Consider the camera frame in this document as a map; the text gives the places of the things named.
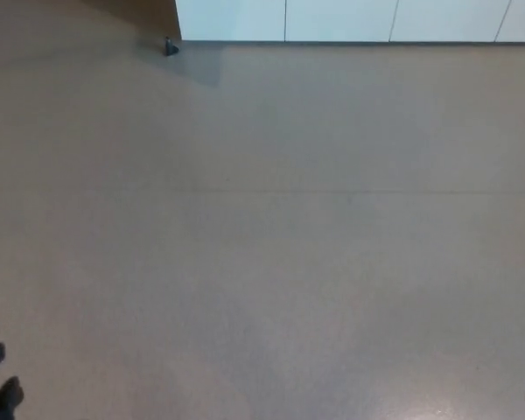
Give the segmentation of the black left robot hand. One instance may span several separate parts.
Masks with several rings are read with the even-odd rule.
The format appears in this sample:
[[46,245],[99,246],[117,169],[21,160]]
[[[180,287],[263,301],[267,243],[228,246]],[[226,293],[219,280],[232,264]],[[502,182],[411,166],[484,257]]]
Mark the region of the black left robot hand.
[[[0,342],[0,363],[5,360],[5,344]],[[15,419],[15,410],[25,399],[25,392],[17,376],[12,376],[0,386],[0,420]]]

